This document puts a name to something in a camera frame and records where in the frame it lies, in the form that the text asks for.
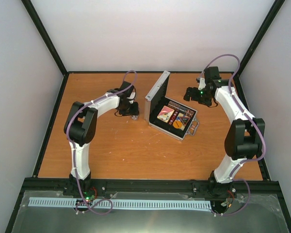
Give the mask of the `aluminium poker case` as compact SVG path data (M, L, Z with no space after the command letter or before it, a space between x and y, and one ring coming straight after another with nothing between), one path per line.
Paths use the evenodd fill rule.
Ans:
M198 129L197 110L166 96L169 77L170 72L164 71L146 95L144 119L151 127L182 141Z

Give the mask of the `blue gold card deck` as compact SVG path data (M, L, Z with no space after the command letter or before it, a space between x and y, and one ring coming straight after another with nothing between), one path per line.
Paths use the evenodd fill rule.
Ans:
M190 117L183 114L183 113L179 113L175 119L175 121L173 122L173 127L175 129L179 129L184 131L187 123L190 121Z

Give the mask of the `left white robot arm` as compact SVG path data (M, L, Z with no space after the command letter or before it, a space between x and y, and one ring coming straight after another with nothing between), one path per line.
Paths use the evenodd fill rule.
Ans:
M123 81L120 88L110 89L95 100L84 103L76 101L72 104L64 133L72 154L69 179L75 183L74 189L80 195L87 195L91 190L89 147L96 133L98 118L112 109L115 109L120 116L137 117L139 106L135 97L134 85Z

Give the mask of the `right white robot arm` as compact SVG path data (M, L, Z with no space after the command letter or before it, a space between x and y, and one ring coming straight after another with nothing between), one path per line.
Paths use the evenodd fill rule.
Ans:
M235 174L245 163L262 155L265 147L262 140L265 122L247 110L231 81L220 77L218 67L207 67L203 74L204 76L197 80L199 86L188 87L183 99L197 101L207 107L218 103L230 121L224 142L226 154L208 179L207 191L217 198L230 192Z

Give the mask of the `black red triangle button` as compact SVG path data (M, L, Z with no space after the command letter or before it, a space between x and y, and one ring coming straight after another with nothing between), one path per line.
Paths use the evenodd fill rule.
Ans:
M190 117L187 117L185 115L177 117L177 120L180 120L183 125L186 125L190 121L190 119Z

